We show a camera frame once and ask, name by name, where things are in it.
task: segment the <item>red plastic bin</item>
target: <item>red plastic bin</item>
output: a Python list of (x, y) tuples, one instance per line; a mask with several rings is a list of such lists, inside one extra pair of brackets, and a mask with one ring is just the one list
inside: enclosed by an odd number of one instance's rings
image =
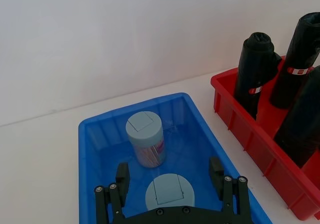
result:
[(211, 78), (215, 88), (213, 108), (251, 156), (263, 175), (300, 220), (313, 215), (320, 220), (320, 152), (300, 169), (273, 141), (288, 110), (275, 108), (269, 97), (275, 80), (261, 91), (257, 120), (234, 99), (238, 68)]

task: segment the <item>black wrapped object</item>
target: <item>black wrapped object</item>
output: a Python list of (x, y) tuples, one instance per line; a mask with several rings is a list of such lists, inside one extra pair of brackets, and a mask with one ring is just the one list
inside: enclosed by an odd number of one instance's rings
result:
[(273, 106), (281, 109), (290, 106), (319, 52), (320, 12), (314, 12), (301, 17), (295, 28), (284, 65), (270, 96)]
[(262, 86), (273, 79), (281, 57), (270, 37), (255, 32), (243, 43), (234, 98), (256, 119)]
[(320, 146), (320, 66), (307, 75), (305, 86), (274, 140), (301, 168)]

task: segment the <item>cylindrical container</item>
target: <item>cylindrical container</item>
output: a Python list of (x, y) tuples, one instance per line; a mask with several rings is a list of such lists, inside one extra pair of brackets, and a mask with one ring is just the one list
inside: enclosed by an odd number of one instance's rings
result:
[(142, 166), (155, 168), (164, 162), (164, 133), (157, 114), (151, 111), (138, 112), (128, 119), (125, 130)]
[(270, 37), (255, 32), (243, 43), (234, 98), (256, 119), (262, 86), (273, 79), (281, 57), (274, 52)]
[(320, 12), (301, 17), (295, 28), (284, 65), (270, 96), (273, 106), (287, 109), (306, 80), (320, 52)]
[(274, 140), (300, 168), (320, 146), (320, 66), (307, 75)]

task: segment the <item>label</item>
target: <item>label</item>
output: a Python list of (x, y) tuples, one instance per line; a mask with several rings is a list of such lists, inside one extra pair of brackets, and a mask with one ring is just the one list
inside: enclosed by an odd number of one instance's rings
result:
[(307, 69), (295, 69), (293, 67), (288, 67), (288, 69), (287, 69), (288, 73), (290, 73), (292, 75), (298, 75), (298, 76), (307, 74), (308, 70), (309, 70), (309, 68), (307, 68)]
[(262, 86), (259, 86), (257, 88), (251, 88), (249, 90), (249, 93), (253, 95), (253, 94), (257, 94), (257, 93), (261, 92), (261, 90), (262, 90)]

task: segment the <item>container lid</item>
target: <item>container lid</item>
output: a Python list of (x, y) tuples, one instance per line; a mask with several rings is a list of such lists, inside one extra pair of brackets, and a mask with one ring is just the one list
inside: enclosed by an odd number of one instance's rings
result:
[(173, 173), (160, 175), (147, 188), (145, 204), (148, 210), (161, 207), (194, 207), (194, 189), (181, 175)]
[(160, 117), (151, 111), (141, 111), (132, 115), (125, 125), (128, 138), (133, 145), (147, 148), (163, 139)]

